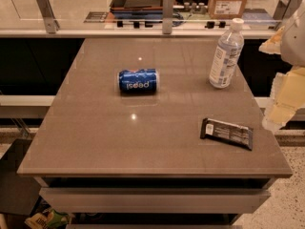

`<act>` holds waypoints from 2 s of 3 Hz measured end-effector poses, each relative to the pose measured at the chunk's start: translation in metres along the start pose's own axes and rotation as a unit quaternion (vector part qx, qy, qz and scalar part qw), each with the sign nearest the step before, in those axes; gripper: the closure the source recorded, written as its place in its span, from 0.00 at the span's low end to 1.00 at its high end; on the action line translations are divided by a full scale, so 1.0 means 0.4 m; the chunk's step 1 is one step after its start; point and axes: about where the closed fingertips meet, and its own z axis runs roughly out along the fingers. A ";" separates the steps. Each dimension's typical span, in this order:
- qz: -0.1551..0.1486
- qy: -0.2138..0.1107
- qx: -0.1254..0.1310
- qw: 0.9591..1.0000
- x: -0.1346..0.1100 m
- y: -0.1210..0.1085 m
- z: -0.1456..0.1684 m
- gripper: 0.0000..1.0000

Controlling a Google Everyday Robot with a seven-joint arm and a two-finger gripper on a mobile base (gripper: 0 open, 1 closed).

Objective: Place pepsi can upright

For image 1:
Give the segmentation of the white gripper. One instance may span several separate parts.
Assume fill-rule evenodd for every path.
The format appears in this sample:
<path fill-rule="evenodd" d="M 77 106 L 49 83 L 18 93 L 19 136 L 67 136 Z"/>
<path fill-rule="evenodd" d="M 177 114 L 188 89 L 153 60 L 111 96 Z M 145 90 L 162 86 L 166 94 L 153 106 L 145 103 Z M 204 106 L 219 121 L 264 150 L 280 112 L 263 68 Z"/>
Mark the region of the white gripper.
<path fill-rule="evenodd" d="M 275 75 L 262 125 L 276 132 L 305 104 L 305 1 L 271 38 L 258 48 L 266 54 L 281 54 L 294 65 L 287 73 Z"/>

